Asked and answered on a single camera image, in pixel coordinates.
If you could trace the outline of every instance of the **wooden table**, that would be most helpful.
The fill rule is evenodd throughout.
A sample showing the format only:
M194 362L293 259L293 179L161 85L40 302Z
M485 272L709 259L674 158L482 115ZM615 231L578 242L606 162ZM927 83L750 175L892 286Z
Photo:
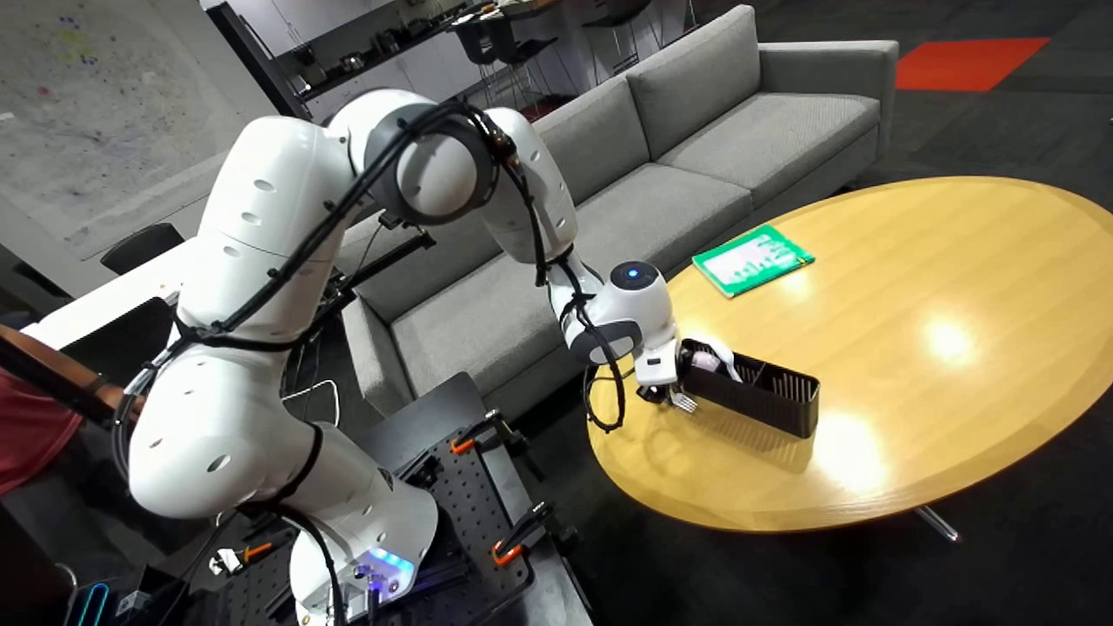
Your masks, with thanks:
M634 397L588 424L641 503L709 527L796 533L911 511L1027 459L1113 377L1113 220L1034 179L926 176L796 209L774 226L818 259L724 299L690 267L678 333L821 377L813 438L699 398ZM615 415L608 377L591 386Z

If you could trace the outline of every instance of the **floor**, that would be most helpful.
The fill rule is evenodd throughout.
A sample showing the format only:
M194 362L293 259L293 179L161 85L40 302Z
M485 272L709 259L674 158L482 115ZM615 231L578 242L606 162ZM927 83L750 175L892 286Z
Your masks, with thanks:
M725 4L701 0L701 18ZM991 95L898 95L892 142L860 183L1008 175L1113 209L1113 4L753 0L761 38L1051 38ZM578 525L578 562L612 622L1099 626L1113 619L1113 394L1008 471L914 515L802 535L690 527L621 497L595 464L578 389L527 415L533 456Z

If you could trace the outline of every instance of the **red shirt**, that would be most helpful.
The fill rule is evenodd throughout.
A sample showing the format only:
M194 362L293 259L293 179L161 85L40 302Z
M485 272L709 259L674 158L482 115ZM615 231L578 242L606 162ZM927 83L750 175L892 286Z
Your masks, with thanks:
M0 371L0 497L39 475L76 427L79 415Z

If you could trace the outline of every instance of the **gray sofa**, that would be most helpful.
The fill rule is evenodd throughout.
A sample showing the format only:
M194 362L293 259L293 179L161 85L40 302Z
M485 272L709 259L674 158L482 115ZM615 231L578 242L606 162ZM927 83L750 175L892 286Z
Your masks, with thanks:
M578 201L578 255L597 272L641 256L674 275L695 249L853 183L888 142L892 59L892 40L757 40L750 7L733 7L544 115L536 129ZM499 255L475 213L430 231L439 248L345 308L365 398L390 415L470 371L513 417L570 383L581 364L533 267ZM398 240L362 222L339 265Z

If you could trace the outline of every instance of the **sofa backrest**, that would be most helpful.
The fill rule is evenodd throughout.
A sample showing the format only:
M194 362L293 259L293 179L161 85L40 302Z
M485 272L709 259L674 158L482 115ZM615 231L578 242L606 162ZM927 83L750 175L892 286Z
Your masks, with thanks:
M628 70L628 95L658 158L686 134L743 99L761 81L750 7L733 7Z
M550 144L578 206L650 158L627 77L612 77L550 111L536 121L536 133Z
M417 229L386 229L379 226L379 220L362 220L345 231L338 267L351 275L354 267L397 249L415 231ZM430 226L426 231L433 235L433 248L406 255L402 259L390 265L354 289L358 299L373 307L386 323L498 255L498 242L485 235L481 213L470 213L446 226Z

